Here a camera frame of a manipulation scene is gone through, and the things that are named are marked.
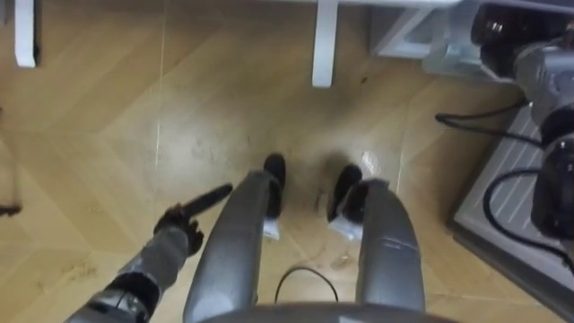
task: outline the white furniture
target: white furniture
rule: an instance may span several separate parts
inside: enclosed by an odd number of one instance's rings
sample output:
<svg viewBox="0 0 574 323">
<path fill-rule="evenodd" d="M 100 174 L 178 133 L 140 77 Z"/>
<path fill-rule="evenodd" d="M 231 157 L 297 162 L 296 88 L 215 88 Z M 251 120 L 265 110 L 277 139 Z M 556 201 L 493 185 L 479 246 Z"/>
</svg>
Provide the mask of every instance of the white furniture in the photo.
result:
<svg viewBox="0 0 574 323">
<path fill-rule="evenodd" d="M 14 55 L 19 67 L 36 67 L 35 0 L 14 0 Z M 7 0 L 0 0 L 0 26 L 8 18 Z"/>
<path fill-rule="evenodd" d="M 337 7 L 339 4 L 372 4 L 383 6 L 375 10 L 401 10 L 399 19 L 385 26 L 371 25 L 371 50 L 385 56 L 421 58 L 429 49 L 418 44 L 403 42 L 404 36 L 418 26 L 433 9 L 457 4 L 461 0 L 317 0 L 317 25 L 313 55 L 312 83 L 315 87 L 328 88 L 333 81 Z"/>
</svg>

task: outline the black cable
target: black cable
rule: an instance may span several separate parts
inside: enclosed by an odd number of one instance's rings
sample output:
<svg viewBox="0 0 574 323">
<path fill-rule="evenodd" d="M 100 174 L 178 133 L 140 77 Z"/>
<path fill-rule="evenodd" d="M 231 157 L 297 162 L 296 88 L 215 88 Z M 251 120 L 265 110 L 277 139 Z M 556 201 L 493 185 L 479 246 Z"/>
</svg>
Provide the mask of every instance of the black cable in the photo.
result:
<svg viewBox="0 0 574 323">
<path fill-rule="evenodd" d="M 496 220 L 496 217 L 492 213 L 492 209 L 491 209 L 492 195 L 494 195 L 494 192 L 496 191 L 496 189 L 504 181 L 506 181 L 508 179 L 512 179 L 512 178 L 523 177 L 523 176 L 536 176 L 536 175 L 540 174 L 540 172 L 541 171 L 539 169 L 521 169 L 521 170 L 512 170 L 512 171 L 509 171 L 509 172 L 506 172 L 506 173 L 499 175 L 496 179 L 494 179 L 492 181 L 492 183 L 486 188 L 486 191 L 484 192 L 484 196 L 483 196 L 484 216 L 486 217 L 486 220 L 488 220 L 488 222 L 491 224 L 491 226 L 494 229 L 496 229 L 498 232 L 502 233 L 507 238 L 509 238 L 515 242 L 521 243 L 525 246 L 540 249 L 542 251 L 553 254 L 554 256 L 560 258 L 562 260 L 562 263 L 564 264 L 564 266 L 566 266 L 570 270 L 570 272 L 574 275 L 574 263 L 572 263 L 572 260 L 570 259 L 570 257 L 568 256 L 568 254 L 566 252 L 564 252 L 558 248 L 555 248 L 553 246 L 549 246 L 547 244 L 522 237 L 522 236 L 504 228 L 498 222 L 498 220 Z"/>
<path fill-rule="evenodd" d="M 455 121 L 455 120 L 469 121 L 469 120 L 478 120 L 478 119 L 483 119 L 483 118 L 490 118 L 490 117 L 498 116 L 500 114 L 504 114 L 504 113 L 507 113 L 510 111 L 519 110 L 519 109 L 522 109 L 524 107 L 527 107 L 527 104 L 525 101 L 521 101 L 517 104 L 511 105 L 510 107 L 506 107 L 503 109 L 497 109 L 494 111 L 489 111 L 489 112 L 476 114 L 476 115 L 464 116 L 464 115 L 456 115 L 456 114 L 448 114 L 448 113 L 439 113 L 434 118 L 435 118 L 435 120 L 437 120 L 441 124 L 443 124 L 447 127 L 451 127 L 453 129 L 473 132 L 473 133 L 481 134 L 481 135 L 494 135 L 494 136 L 505 137 L 505 138 L 509 138 L 509 139 L 518 140 L 518 141 L 523 142 L 523 143 L 531 144 L 537 148 L 543 148 L 541 141 L 536 140 L 536 139 L 531 138 L 531 137 L 526 136 L 526 135 L 519 135 L 519 134 L 510 133 L 508 131 L 489 129 L 489 128 L 485 128 L 485 127 L 467 126 L 467 125 L 462 125 L 460 123 L 457 123 Z"/>
<path fill-rule="evenodd" d="M 503 109 L 496 109 L 494 111 L 489 111 L 489 112 L 485 112 L 485 113 L 481 113 L 481 114 L 476 114 L 476 115 L 456 115 L 456 114 L 448 114 L 448 113 L 439 113 L 435 116 L 435 119 L 440 122 L 441 124 L 447 126 L 447 127 L 451 127 L 457 130 L 462 130 L 462 131 L 468 131 L 468 132 L 472 132 L 472 133 L 476 133 L 476 134 L 482 134 L 482 135 L 495 135 L 495 136 L 499 136 L 499 137 L 504 137 L 504 138 L 509 138 L 509 139 L 514 139 L 526 144 L 531 144 L 533 146 L 535 146 L 536 148 L 539 149 L 543 149 L 543 144 L 542 142 L 540 142 L 539 140 L 536 140 L 534 138 L 531 138 L 529 136 L 526 135 L 519 135 L 519 134 L 514 134 L 514 133 L 510 133 L 508 131 L 503 131 L 503 130 L 496 130 L 496 129 L 489 129 L 489 128 L 484 128 L 484 127 L 472 127 L 472 126 L 466 126 L 466 125 L 462 125 L 460 123 L 455 122 L 454 120 L 459 120 L 459 121 L 468 121 L 468 120 L 477 120 L 477 119 L 482 119 L 482 118 L 490 118 L 490 117 L 494 117 L 503 113 L 507 113 L 510 111 L 514 111 L 514 110 L 518 110 L 518 109 L 522 109 L 527 107 L 528 105 L 526 104 L 525 100 L 522 100 L 521 102 L 514 104 L 510 107 L 506 107 Z M 505 237 L 521 243 L 525 246 L 531 247 L 531 248 L 535 248 L 535 249 L 540 249 L 544 252 L 550 253 L 558 258 L 560 258 L 564 264 L 564 266 L 566 266 L 570 272 L 574 275 L 574 263 L 572 263 L 572 260 L 570 259 L 569 255 L 562 251 L 561 249 L 555 248 L 553 246 L 549 246 L 546 245 L 544 243 L 541 242 L 537 242 L 534 240 L 530 240 L 528 238 L 522 237 L 512 231 L 509 231 L 508 229 L 504 228 L 499 222 L 498 220 L 496 220 L 496 217 L 494 216 L 494 214 L 492 213 L 492 209 L 491 209 L 491 200 L 492 200 L 492 195 L 494 194 L 496 188 L 498 188 L 498 186 L 500 184 L 502 184 L 504 181 L 508 180 L 508 179 L 512 179 L 515 177 L 521 177 L 521 176 L 537 176 L 538 174 L 540 174 L 541 170 L 540 169 L 522 169 L 522 170 L 512 170 L 506 173 L 503 173 L 501 175 L 499 175 L 496 179 L 494 179 L 491 184 L 489 184 L 489 186 L 486 188 L 486 191 L 484 192 L 484 196 L 483 196 L 483 210 L 484 210 L 484 216 L 486 217 L 486 220 L 491 224 L 491 226 L 498 231 L 500 234 L 504 235 Z"/>
<path fill-rule="evenodd" d="M 313 268 L 309 268 L 309 267 L 305 267 L 305 266 L 293 266 L 293 267 L 289 268 L 289 270 L 287 270 L 285 272 L 285 274 L 283 274 L 283 276 L 281 277 L 281 280 L 279 280 L 279 283 L 277 284 L 277 289 L 275 290 L 274 303 L 277 303 L 277 300 L 279 299 L 279 291 L 281 291 L 281 286 L 283 285 L 283 282 L 285 281 L 285 279 L 287 279 L 287 277 L 289 277 L 289 275 L 291 275 L 292 273 L 294 273 L 296 271 L 308 271 L 310 273 L 313 273 L 313 274 L 319 276 L 321 279 L 323 279 L 325 281 L 325 283 L 327 283 L 329 285 L 329 287 L 331 287 L 331 291 L 333 291 L 333 295 L 335 296 L 335 300 L 339 301 L 339 295 L 337 294 L 337 290 L 333 286 L 333 283 L 331 283 L 331 281 L 329 281 L 325 276 L 321 275 L 321 273 L 319 273 L 317 270 L 315 270 Z"/>
</svg>

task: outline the wooden floor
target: wooden floor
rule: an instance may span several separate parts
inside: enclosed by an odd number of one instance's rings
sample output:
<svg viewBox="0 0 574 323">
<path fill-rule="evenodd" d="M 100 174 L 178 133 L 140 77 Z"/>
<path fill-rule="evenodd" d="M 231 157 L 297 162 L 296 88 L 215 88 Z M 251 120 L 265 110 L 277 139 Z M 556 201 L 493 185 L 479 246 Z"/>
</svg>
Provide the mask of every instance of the wooden floor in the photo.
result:
<svg viewBox="0 0 574 323">
<path fill-rule="evenodd" d="M 40 68 L 16 68 L 13 23 L 0 28 L 0 197 L 23 204 L 0 219 L 0 321 L 62 321 L 151 237 L 166 207 L 239 183 L 274 151 L 285 154 L 289 176 L 282 239 L 264 245 L 261 302 L 295 264 L 315 267 L 353 299 L 358 246 L 328 230 L 325 213 L 335 174 L 352 161 L 390 180 L 411 213 L 429 312 L 465 322 L 559 321 L 456 244 L 444 224 L 491 141 L 447 131 L 433 115 L 502 107 L 514 89 L 369 57 L 358 7 L 340 13 L 328 90 L 310 86 L 310 5 L 54 0 L 42 10 Z M 220 210 L 201 217 L 205 231 Z M 180 322 L 197 260 L 154 322 Z M 280 299 L 332 295 L 316 277 L 296 274 Z"/>
</svg>

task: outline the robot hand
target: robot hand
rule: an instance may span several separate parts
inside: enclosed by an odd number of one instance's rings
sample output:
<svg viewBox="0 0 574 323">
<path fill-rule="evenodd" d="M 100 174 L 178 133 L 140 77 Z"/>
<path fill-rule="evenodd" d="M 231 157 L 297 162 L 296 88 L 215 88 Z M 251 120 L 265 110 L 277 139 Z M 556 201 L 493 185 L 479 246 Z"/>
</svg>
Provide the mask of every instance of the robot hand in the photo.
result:
<svg viewBox="0 0 574 323">
<path fill-rule="evenodd" d="M 163 293 L 171 287 L 186 259 L 204 241 L 195 216 L 227 197 L 226 184 L 184 205 L 166 211 L 153 229 L 153 237 L 103 291 L 96 293 L 66 323 L 146 323 Z"/>
</svg>

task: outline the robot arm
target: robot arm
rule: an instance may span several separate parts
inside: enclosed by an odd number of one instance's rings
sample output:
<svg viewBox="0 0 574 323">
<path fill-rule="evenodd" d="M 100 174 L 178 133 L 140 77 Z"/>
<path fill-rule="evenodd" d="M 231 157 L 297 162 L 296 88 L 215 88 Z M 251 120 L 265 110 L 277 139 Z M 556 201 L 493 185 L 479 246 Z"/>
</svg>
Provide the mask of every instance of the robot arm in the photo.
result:
<svg viewBox="0 0 574 323">
<path fill-rule="evenodd" d="M 204 235 L 192 217 L 222 201 L 230 184 L 171 207 L 153 229 L 153 237 L 101 292 L 76 311 L 66 323 L 146 323 L 163 293 L 178 277 L 186 259 L 201 248 Z"/>
<path fill-rule="evenodd" d="M 518 86 L 532 102 L 544 149 L 532 223 L 560 240 L 574 259 L 574 29 L 561 39 L 523 48 L 515 60 Z"/>
</svg>

